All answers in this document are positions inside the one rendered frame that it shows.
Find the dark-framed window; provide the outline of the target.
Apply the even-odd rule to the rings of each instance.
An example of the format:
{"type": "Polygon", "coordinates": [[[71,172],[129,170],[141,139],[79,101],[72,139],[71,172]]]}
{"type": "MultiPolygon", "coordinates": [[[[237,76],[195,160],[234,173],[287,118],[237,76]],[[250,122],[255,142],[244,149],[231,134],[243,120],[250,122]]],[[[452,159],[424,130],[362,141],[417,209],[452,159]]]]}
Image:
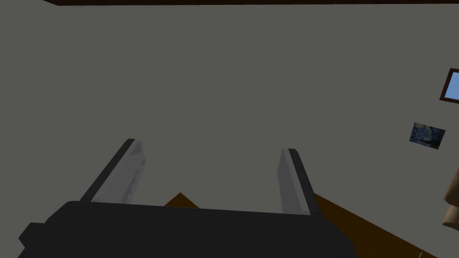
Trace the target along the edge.
{"type": "Polygon", "coordinates": [[[459,104],[459,69],[449,70],[439,100],[459,104]]]}

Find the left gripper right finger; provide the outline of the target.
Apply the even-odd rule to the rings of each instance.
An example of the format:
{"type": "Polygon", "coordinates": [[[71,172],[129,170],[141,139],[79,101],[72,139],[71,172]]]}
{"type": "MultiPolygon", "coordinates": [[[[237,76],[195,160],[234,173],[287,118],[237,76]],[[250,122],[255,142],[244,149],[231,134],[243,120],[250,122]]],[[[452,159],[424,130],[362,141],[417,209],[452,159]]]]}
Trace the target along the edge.
{"type": "Polygon", "coordinates": [[[322,215],[305,167],[296,149],[282,149],[277,176],[281,208],[284,214],[322,215]]]}

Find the blue starry wall picture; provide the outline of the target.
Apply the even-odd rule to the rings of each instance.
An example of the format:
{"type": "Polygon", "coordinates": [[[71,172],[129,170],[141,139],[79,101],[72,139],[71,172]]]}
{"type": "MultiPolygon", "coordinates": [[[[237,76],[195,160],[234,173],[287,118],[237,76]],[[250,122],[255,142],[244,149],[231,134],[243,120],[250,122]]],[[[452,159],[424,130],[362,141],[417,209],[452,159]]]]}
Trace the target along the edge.
{"type": "Polygon", "coordinates": [[[415,123],[409,141],[438,150],[445,132],[444,129],[415,123]]]}

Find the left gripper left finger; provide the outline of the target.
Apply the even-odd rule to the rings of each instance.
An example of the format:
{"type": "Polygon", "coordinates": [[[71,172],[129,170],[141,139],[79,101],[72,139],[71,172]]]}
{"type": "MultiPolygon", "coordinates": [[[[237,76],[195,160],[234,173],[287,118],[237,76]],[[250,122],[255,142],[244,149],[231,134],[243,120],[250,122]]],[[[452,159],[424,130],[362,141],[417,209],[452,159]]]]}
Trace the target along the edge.
{"type": "Polygon", "coordinates": [[[132,202],[145,168],[145,153],[140,139],[129,138],[103,168],[81,197],[81,202],[132,202]]]}

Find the beige curtain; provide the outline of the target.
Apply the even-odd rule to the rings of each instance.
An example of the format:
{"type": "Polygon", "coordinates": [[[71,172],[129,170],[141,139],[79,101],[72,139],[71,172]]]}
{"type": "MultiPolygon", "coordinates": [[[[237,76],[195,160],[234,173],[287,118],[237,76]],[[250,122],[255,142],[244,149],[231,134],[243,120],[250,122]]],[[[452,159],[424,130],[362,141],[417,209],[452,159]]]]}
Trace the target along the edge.
{"type": "Polygon", "coordinates": [[[443,199],[449,206],[442,225],[459,231],[459,168],[456,170],[443,199]]]}

